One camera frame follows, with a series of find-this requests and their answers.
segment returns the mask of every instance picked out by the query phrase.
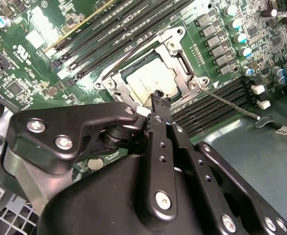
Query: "screw hole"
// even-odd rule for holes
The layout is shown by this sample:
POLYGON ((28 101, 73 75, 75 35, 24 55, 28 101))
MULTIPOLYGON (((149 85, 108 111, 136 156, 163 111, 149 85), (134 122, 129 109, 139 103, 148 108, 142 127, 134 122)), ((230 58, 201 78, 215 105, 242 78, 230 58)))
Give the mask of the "screw hole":
POLYGON ((160 160, 160 162, 162 162, 162 163, 166 163, 166 162, 167 162, 167 160, 166 160, 165 157, 163 157, 163 156, 160 156, 159 160, 160 160))
POLYGON ((207 180, 208 182, 211 182, 211 178, 210 178, 209 175, 206 175, 206 180, 207 180))
POLYGON ((178 30, 177 30, 177 33, 178 33, 179 35, 182 35, 182 34, 183 34, 183 30, 182 30, 182 29, 178 29, 178 30))

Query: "metal grille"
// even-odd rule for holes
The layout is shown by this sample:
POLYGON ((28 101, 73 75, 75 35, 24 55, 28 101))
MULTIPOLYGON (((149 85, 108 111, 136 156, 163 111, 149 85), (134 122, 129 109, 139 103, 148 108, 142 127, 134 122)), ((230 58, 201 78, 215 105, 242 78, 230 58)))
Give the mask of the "metal grille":
MULTIPOLYGON (((1 140, 4 140, 10 116, 5 115, 0 120, 0 153, 3 149, 1 140)), ((38 219, 30 204, 21 197, 13 195, 5 208, 0 211, 0 235, 32 234, 38 219)))

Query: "black dimm slot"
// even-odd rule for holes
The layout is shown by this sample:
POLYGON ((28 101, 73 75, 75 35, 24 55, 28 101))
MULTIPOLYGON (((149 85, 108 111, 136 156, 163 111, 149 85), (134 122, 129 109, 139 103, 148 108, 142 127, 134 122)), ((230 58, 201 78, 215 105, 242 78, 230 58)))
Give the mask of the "black dimm slot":
MULTIPOLYGON (((234 97, 236 97, 240 94, 244 94, 243 92, 244 92, 244 90, 241 89, 239 91, 233 92, 230 96, 223 96, 223 98, 231 101, 231 99, 233 99, 234 97)), ((215 99, 215 98, 211 99, 211 97, 210 97, 210 100, 207 100, 207 103, 205 103, 205 105, 199 105, 197 108, 194 108, 192 111, 185 113, 185 115, 183 117, 184 120, 190 121, 189 119, 192 118, 193 115, 197 116, 201 110, 211 109, 211 105, 214 105, 217 102, 218 102, 217 99, 215 99)))
MULTIPOLYGON (((138 2, 137 4, 133 5, 132 6, 133 8, 130 8, 130 9, 128 9, 128 11, 123 13, 123 14, 126 14, 127 16, 122 16, 122 19, 120 19, 118 17, 113 22, 111 22, 109 25, 106 25, 105 29, 102 27, 98 31, 93 32, 93 35, 96 35, 95 37, 91 36, 87 40, 83 41, 82 43, 80 43, 79 45, 74 47, 73 49, 71 49, 68 52, 66 52, 66 54, 62 55, 62 57, 60 59, 62 59, 63 57, 71 58, 71 57, 75 56, 75 54, 81 52, 84 48, 86 48, 89 45, 91 45, 92 43, 94 43, 96 41, 99 41, 101 38, 103 38, 107 34, 108 31, 110 31, 112 28, 116 27, 118 24, 120 24, 120 22, 122 22, 125 18, 129 17, 131 14, 133 14, 137 10, 143 8, 143 6, 145 6, 150 1, 151 0, 146 0, 146 1, 142 2, 142 3, 138 2)), ((120 30, 115 31, 114 34, 111 34, 109 39, 111 40, 112 38, 115 38, 118 35, 122 34, 122 32, 125 31, 125 27, 129 27, 129 25, 125 24, 123 27, 120 28, 120 30)))
MULTIPOLYGON (((231 102, 238 105, 243 100, 247 101, 247 98, 246 97, 242 97, 242 98, 236 97, 236 98, 232 99, 231 102)), ((198 116, 195 116, 193 122, 189 122, 189 123, 177 122, 177 123, 179 123, 179 125, 182 126, 184 129, 188 128, 187 126, 200 125, 201 123, 205 123, 205 122, 210 121, 210 117, 215 115, 215 110, 221 110, 221 109, 227 108, 227 107, 231 108, 231 106, 228 106, 228 105, 226 105, 220 101, 217 104, 215 104, 214 106, 210 106, 210 108, 211 108, 210 110, 204 110, 198 116)))
MULTIPOLYGON (((239 98, 240 96, 243 96, 244 94, 234 94, 233 97, 227 97, 226 100, 230 101, 230 102, 234 102, 235 99, 239 98)), ((182 127, 184 127, 185 125, 190 124, 191 122, 195 122, 197 119, 202 118, 205 114, 207 114, 208 112, 213 112, 215 109, 218 109, 221 107, 221 105, 224 105, 224 103, 222 103, 219 100, 216 100, 214 103, 212 103, 209 106, 205 106, 204 108, 200 108, 196 111, 196 113, 193 111, 192 114, 188 115, 186 118, 184 118, 183 121, 177 121, 180 123, 180 125, 182 127)))
MULTIPOLYGON (((221 96, 224 95, 224 93, 226 92, 231 92, 234 89, 237 89, 238 87, 243 87, 243 84, 241 83, 241 81, 239 79, 225 85, 224 87, 219 88, 218 90, 214 91, 213 93, 221 96)), ((174 119, 180 119, 183 118, 183 116, 185 115, 185 113, 190 112, 191 110, 194 110, 195 107, 199 107, 201 105, 207 104, 208 102, 210 102, 210 100, 214 100, 215 98, 213 98, 212 96, 206 95, 203 98, 201 98, 200 100, 198 100, 197 102, 191 104, 188 107, 185 107, 183 110, 175 113, 172 115, 172 117, 174 119)))
MULTIPOLYGON (((164 2, 167 2, 167 1, 169 1, 169 0, 158 1, 157 2, 158 4, 156 6, 154 6, 154 7, 159 7, 160 5, 164 4, 164 2)), ((71 65, 75 64, 74 68, 77 68, 80 64, 84 64, 91 57, 93 57, 98 51, 101 51, 101 50, 105 49, 107 46, 109 46, 110 42, 112 42, 115 38, 121 37, 126 31, 130 30, 129 29, 130 27, 133 27, 135 24, 138 23, 138 21, 142 20, 145 17, 146 16, 144 15, 144 13, 142 13, 138 18, 136 18, 136 20, 128 22, 123 27, 121 27, 120 30, 115 31, 109 37, 104 38, 99 44, 95 45, 90 50, 86 51, 86 53, 82 57, 78 58, 71 65)), ((103 32, 100 35, 96 36, 95 38, 91 37, 89 42, 87 44, 83 45, 83 47, 82 47, 82 49, 80 51, 82 51, 83 49, 85 49, 89 45, 93 44, 94 42, 99 41, 101 38, 103 38, 107 34, 107 31, 108 30, 106 30, 105 32, 103 32)))
MULTIPOLYGON (((219 92, 218 95, 224 99, 228 99, 228 97, 229 97, 228 95, 230 93, 234 93, 236 91, 241 91, 243 93, 246 92, 245 89, 240 84, 232 84, 232 86, 230 87, 230 89, 228 91, 225 90, 224 93, 219 92)), ((176 113, 178 115, 173 115, 173 118, 175 120, 179 121, 180 119, 185 118, 185 116, 190 115, 194 112, 197 112, 202 107, 209 106, 210 103, 212 103, 214 101, 216 101, 216 99, 214 97, 207 95, 207 96, 203 97, 202 99, 200 99, 199 101, 195 102, 194 104, 181 110, 179 113, 176 113)))
MULTIPOLYGON (((233 103, 241 107, 245 104, 248 104, 249 100, 247 98, 241 98, 241 99, 238 99, 237 101, 233 101, 233 103)), ((197 126, 203 126, 203 125, 206 125, 207 123, 211 123, 212 121, 214 121, 216 116, 219 116, 222 113, 228 112, 230 110, 233 110, 231 106, 224 104, 224 103, 222 104, 220 103, 219 108, 218 108, 218 113, 216 113, 215 111, 205 113, 202 117, 197 118, 198 122, 196 122, 197 123, 196 125, 194 125, 193 123, 190 123, 187 126, 186 125, 183 126, 181 124, 179 125, 183 127, 185 131, 189 132, 190 130, 196 128, 197 126)))
MULTIPOLYGON (((249 108, 249 105, 243 106, 242 108, 243 108, 243 109, 249 108)), ((233 116, 236 115, 237 113, 238 113, 238 111, 236 111, 236 110, 230 111, 230 112, 227 113, 226 115, 223 115, 222 117, 220 117, 220 118, 217 119, 216 121, 210 123, 210 125, 208 125, 206 128, 201 127, 201 128, 198 129, 198 130, 195 130, 195 131, 193 131, 193 132, 187 133, 187 135, 191 138, 191 137, 193 137, 193 136, 196 136, 196 135, 198 135, 198 134, 201 134, 201 132, 209 130, 210 128, 212 128, 212 127, 218 125, 219 123, 221 123, 221 122, 223 122, 223 121, 226 121, 227 119, 233 117, 233 116)))
MULTIPOLYGON (((180 5, 177 6, 176 9, 174 9, 174 10, 171 9, 171 11, 164 11, 164 12, 166 12, 167 14, 161 16, 162 19, 168 17, 170 14, 172 14, 172 13, 174 13, 174 12, 176 12, 176 11, 181 10, 182 8, 184 8, 185 6, 187 6, 187 5, 188 5, 190 2, 192 2, 192 1, 193 1, 193 0, 184 0, 184 1, 182 1, 182 4, 180 4, 180 5)), ((157 24, 159 21, 157 21, 157 22, 156 22, 156 21, 150 21, 149 23, 147 23, 147 24, 145 25, 145 27, 143 27, 142 30, 138 31, 138 33, 137 33, 136 35, 132 35, 132 36, 137 37, 137 38, 140 38, 140 37, 138 37, 138 35, 142 34, 143 31, 146 31, 147 28, 150 28, 151 25, 157 24)), ((91 65, 88 65, 86 68, 84 68, 82 71, 80 71, 76 76, 74 76, 74 79, 77 80, 77 79, 80 79, 80 78, 84 77, 85 75, 89 74, 96 66, 98 66, 100 63, 103 62, 103 60, 104 60, 103 58, 105 58, 105 57, 107 57, 107 56, 109 56, 109 55, 115 54, 115 53, 118 52, 120 49, 122 49, 123 47, 125 47, 126 44, 123 44, 122 46, 119 46, 119 47, 115 47, 113 51, 110 50, 110 51, 104 53, 104 54, 102 55, 102 57, 100 57, 100 58, 98 58, 97 60, 93 61, 91 65)))

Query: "surface mount chip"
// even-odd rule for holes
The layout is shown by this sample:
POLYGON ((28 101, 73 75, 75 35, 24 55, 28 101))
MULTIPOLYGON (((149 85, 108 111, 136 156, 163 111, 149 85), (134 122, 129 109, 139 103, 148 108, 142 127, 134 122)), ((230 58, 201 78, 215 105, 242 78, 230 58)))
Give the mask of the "surface mount chip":
POLYGON ((258 29, 256 26, 253 26, 252 28, 248 29, 248 31, 251 37, 255 36, 258 33, 258 29))
POLYGON ((213 25, 210 25, 210 26, 204 28, 203 30, 201 30, 201 35, 203 37, 208 37, 214 33, 215 33, 215 29, 214 29, 213 25))
POLYGON ((204 14, 204 15, 198 17, 198 18, 195 20, 195 22, 196 22, 196 25, 197 25, 198 27, 202 27, 202 26, 205 26, 207 23, 210 23, 211 20, 210 20, 210 17, 209 17, 208 14, 204 14))
POLYGON ((22 87, 17 82, 13 82, 7 88, 13 95, 18 95, 23 91, 22 87))

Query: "green circuit board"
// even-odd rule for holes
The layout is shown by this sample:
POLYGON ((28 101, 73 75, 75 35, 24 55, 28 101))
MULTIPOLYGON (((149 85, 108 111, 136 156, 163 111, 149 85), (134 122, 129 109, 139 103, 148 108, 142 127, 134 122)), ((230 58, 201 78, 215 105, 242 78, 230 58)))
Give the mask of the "green circuit board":
POLYGON ((287 86, 287 24, 282 23, 287 12, 284 2, 271 4, 268 0, 0 0, 0 96, 21 110, 114 101, 105 89, 95 89, 103 70, 153 35, 183 27, 181 47, 195 75, 209 79, 210 91, 239 79, 248 67, 261 76, 272 101, 284 95, 282 88, 287 86), (223 13, 229 5, 236 6, 234 16, 223 13), (262 17, 261 11, 270 7, 279 14, 262 17), (229 28, 233 18, 242 22, 237 29, 229 28), (205 32, 209 25, 223 49, 219 57, 226 57, 221 66, 210 54, 217 46, 206 44, 212 37, 205 32), (237 33, 246 35, 244 44, 234 42, 237 33), (250 56, 239 55, 243 46, 252 49, 250 56), (275 80, 275 67, 285 70, 285 84, 275 80))

